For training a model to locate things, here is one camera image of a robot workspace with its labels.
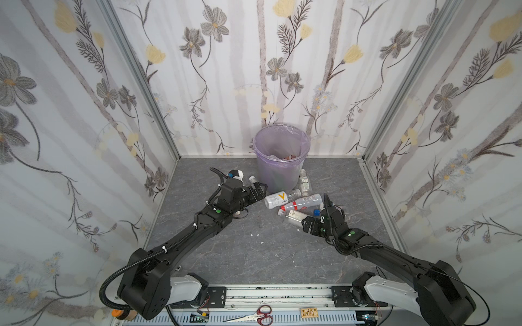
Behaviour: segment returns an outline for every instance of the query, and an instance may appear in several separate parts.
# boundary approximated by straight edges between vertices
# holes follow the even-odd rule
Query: black mounting plate
[[[356,305],[353,300],[352,296],[350,294],[351,286],[332,286],[331,287],[331,296],[332,301],[334,302],[334,305],[336,308],[347,308],[347,307],[359,307],[359,305]],[[380,307],[387,307],[388,304],[386,302],[377,302]],[[376,307],[375,302],[368,301],[365,302],[365,307]]]

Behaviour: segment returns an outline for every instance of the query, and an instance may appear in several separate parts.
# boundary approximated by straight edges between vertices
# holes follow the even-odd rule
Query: gray flower print
[[[214,40],[217,42],[223,41],[223,35],[228,35],[229,30],[225,26],[225,22],[227,21],[227,16],[224,14],[223,10],[215,7],[214,10],[209,6],[205,6],[205,10],[203,10],[203,17],[209,22],[201,23],[201,31],[206,36],[214,35]]]
[[[18,126],[18,118],[6,110],[0,108],[0,164],[13,161],[11,146],[25,146],[29,144],[27,139],[15,130]]]
[[[304,86],[299,84],[300,80],[301,77],[299,77],[299,73],[289,73],[286,80],[284,81],[284,83],[288,85],[287,92],[290,92],[293,89],[295,89],[297,93],[301,92]]]
[[[272,58],[268,62],[268,68],[270,68],[266,74],[272,75],[272,80],[277,80],[279,77],[283,78],[287,75],[287,70],[283,69],[283,58]]]
[[[388,187],[388,182],[392,180],[392,176],[388,170],[382,170],[379,172],[379,182],[383,185],[383,188]]]
[[[154,179],[152,177],[147,177],[147,180],[145,181],[145,189],[149,191],[149,197],[154,195],[154,187],[156,187]]]
[[[430,30],[431,24],[433,24],[433,21],[435,20],[435,17],[438,14],[438,8],[435,8],[431,13],[428,14],[426,17],[427,25],[419,25],[417,26],[417,29],[415,30],[415,33],[413,34],[413,37],[415,38],[423,38],[426,36]]]
[[[190,58],[192,52],[194,52],[198,57],[201,57],[201,46],[205,45],[201,31],[195,28],[188,29],[188,27],[185,27],[183,39],[187,42],[187,44],[180,46],[180,50],[183,51],[183,56]]]
[[[20,66],[13,59],[0,54],[0,105],[13,105],[16,98],[25,104],[35,104],[36,98],[28,89],[36,87],[29,77],[20,76]]]
[[[449,111],[441,117],[441,125],[435,129],[435,132],[442,132],[441,141],[446,141],[453,138],[452,128],[457,128],[459,116]]]
[[[433,105],[433,108],[435,110],[438,110],[442,108],[442,111],[448,111],[450,108],[452,108],[452,103],[450,99],[457,96],[458,87],[453,87],[452,83],[446,84],[442,86],[441,93],[436,94],[433,98],[437,102]]]
[[[386,163],[388,163],[388,156],[382,152],[380,156],[377,156],[377,165],[384,166]]]
[[[400,29],[394,37],[392,37],[391,45],[381,47],[381,59],[384,59],[388,55],[391,54],[393,58],[397,58],[400,53],[400,49],[403,47],[407,47],[411,43],[411,35],[413,32],[411,31],[403,31]]]
[[[156,181],[156,184],[158,187],[163,187],[167,183],[167,174],[163,169],[159,166],[158,170],[156,171],[156,175],[154,176],[154,180]]]
[[[101,79],[101,82],[96,84],[96,93],[99,97],[103,98],[103,106],[111,106],[111,109],[116,107],[116,100],[118,99],[118,92],[115,89],[109,90],[109,85],[105,81],[105,78]]]
[[[118,93],[120,94],[120,99],[122,100],[122,103],[127,104],[127,108],[129,109],[129,111],[131,110],[132,105],[136,106],[136,96],[130,95],[129,90],[124,85],[122,85]]]

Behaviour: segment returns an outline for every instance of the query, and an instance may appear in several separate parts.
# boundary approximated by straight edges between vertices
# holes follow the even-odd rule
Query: gray marble floor
[[[181,159],[174,173],[148,249],[168,240],[189,225],[219,182],[209,171],[243,170],[256,175],[256,159]],[[359,227],[391,245],[356,159],[307,159],[303,168],[313,192],[327,192],[344,206],[350,226]],[[262,202],[249,215],[233,220],[219,235],[206,241],[181,262],[181,276],[194,272],[210,284],[350,283],[374,265],[353,256],[342,256],[324,239],[283,223],[277,209]]]

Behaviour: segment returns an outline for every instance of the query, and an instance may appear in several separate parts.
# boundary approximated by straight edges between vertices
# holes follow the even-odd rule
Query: metal bracket
[[[208,303],[204,303],[202,306],[202,310],[207,308],[224,308],[225,301],[227,297],[227,288],[225,286],[210,286],[208,287]],[[193,309],[198,308],[194,307],[192,302],[182,301],[180,303],[171,304],[170,307],[172,309]]]
[[[352,298],[350,290],[352,286],[332,286],[331,296],[332,301],[336,308],[349,308],[349,307],[360,307],[357,305]],[[377,302],[380,307],[387,307],[388,304],[385,302]],[[365,302],[365,307],[376,307],[375,302]]]

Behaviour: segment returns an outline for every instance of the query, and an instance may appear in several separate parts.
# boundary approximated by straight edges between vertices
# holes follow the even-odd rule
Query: white wall
[[[522,316],[521,10],[465,1],[369,159],[412,255],[461,270],[494,325]]]

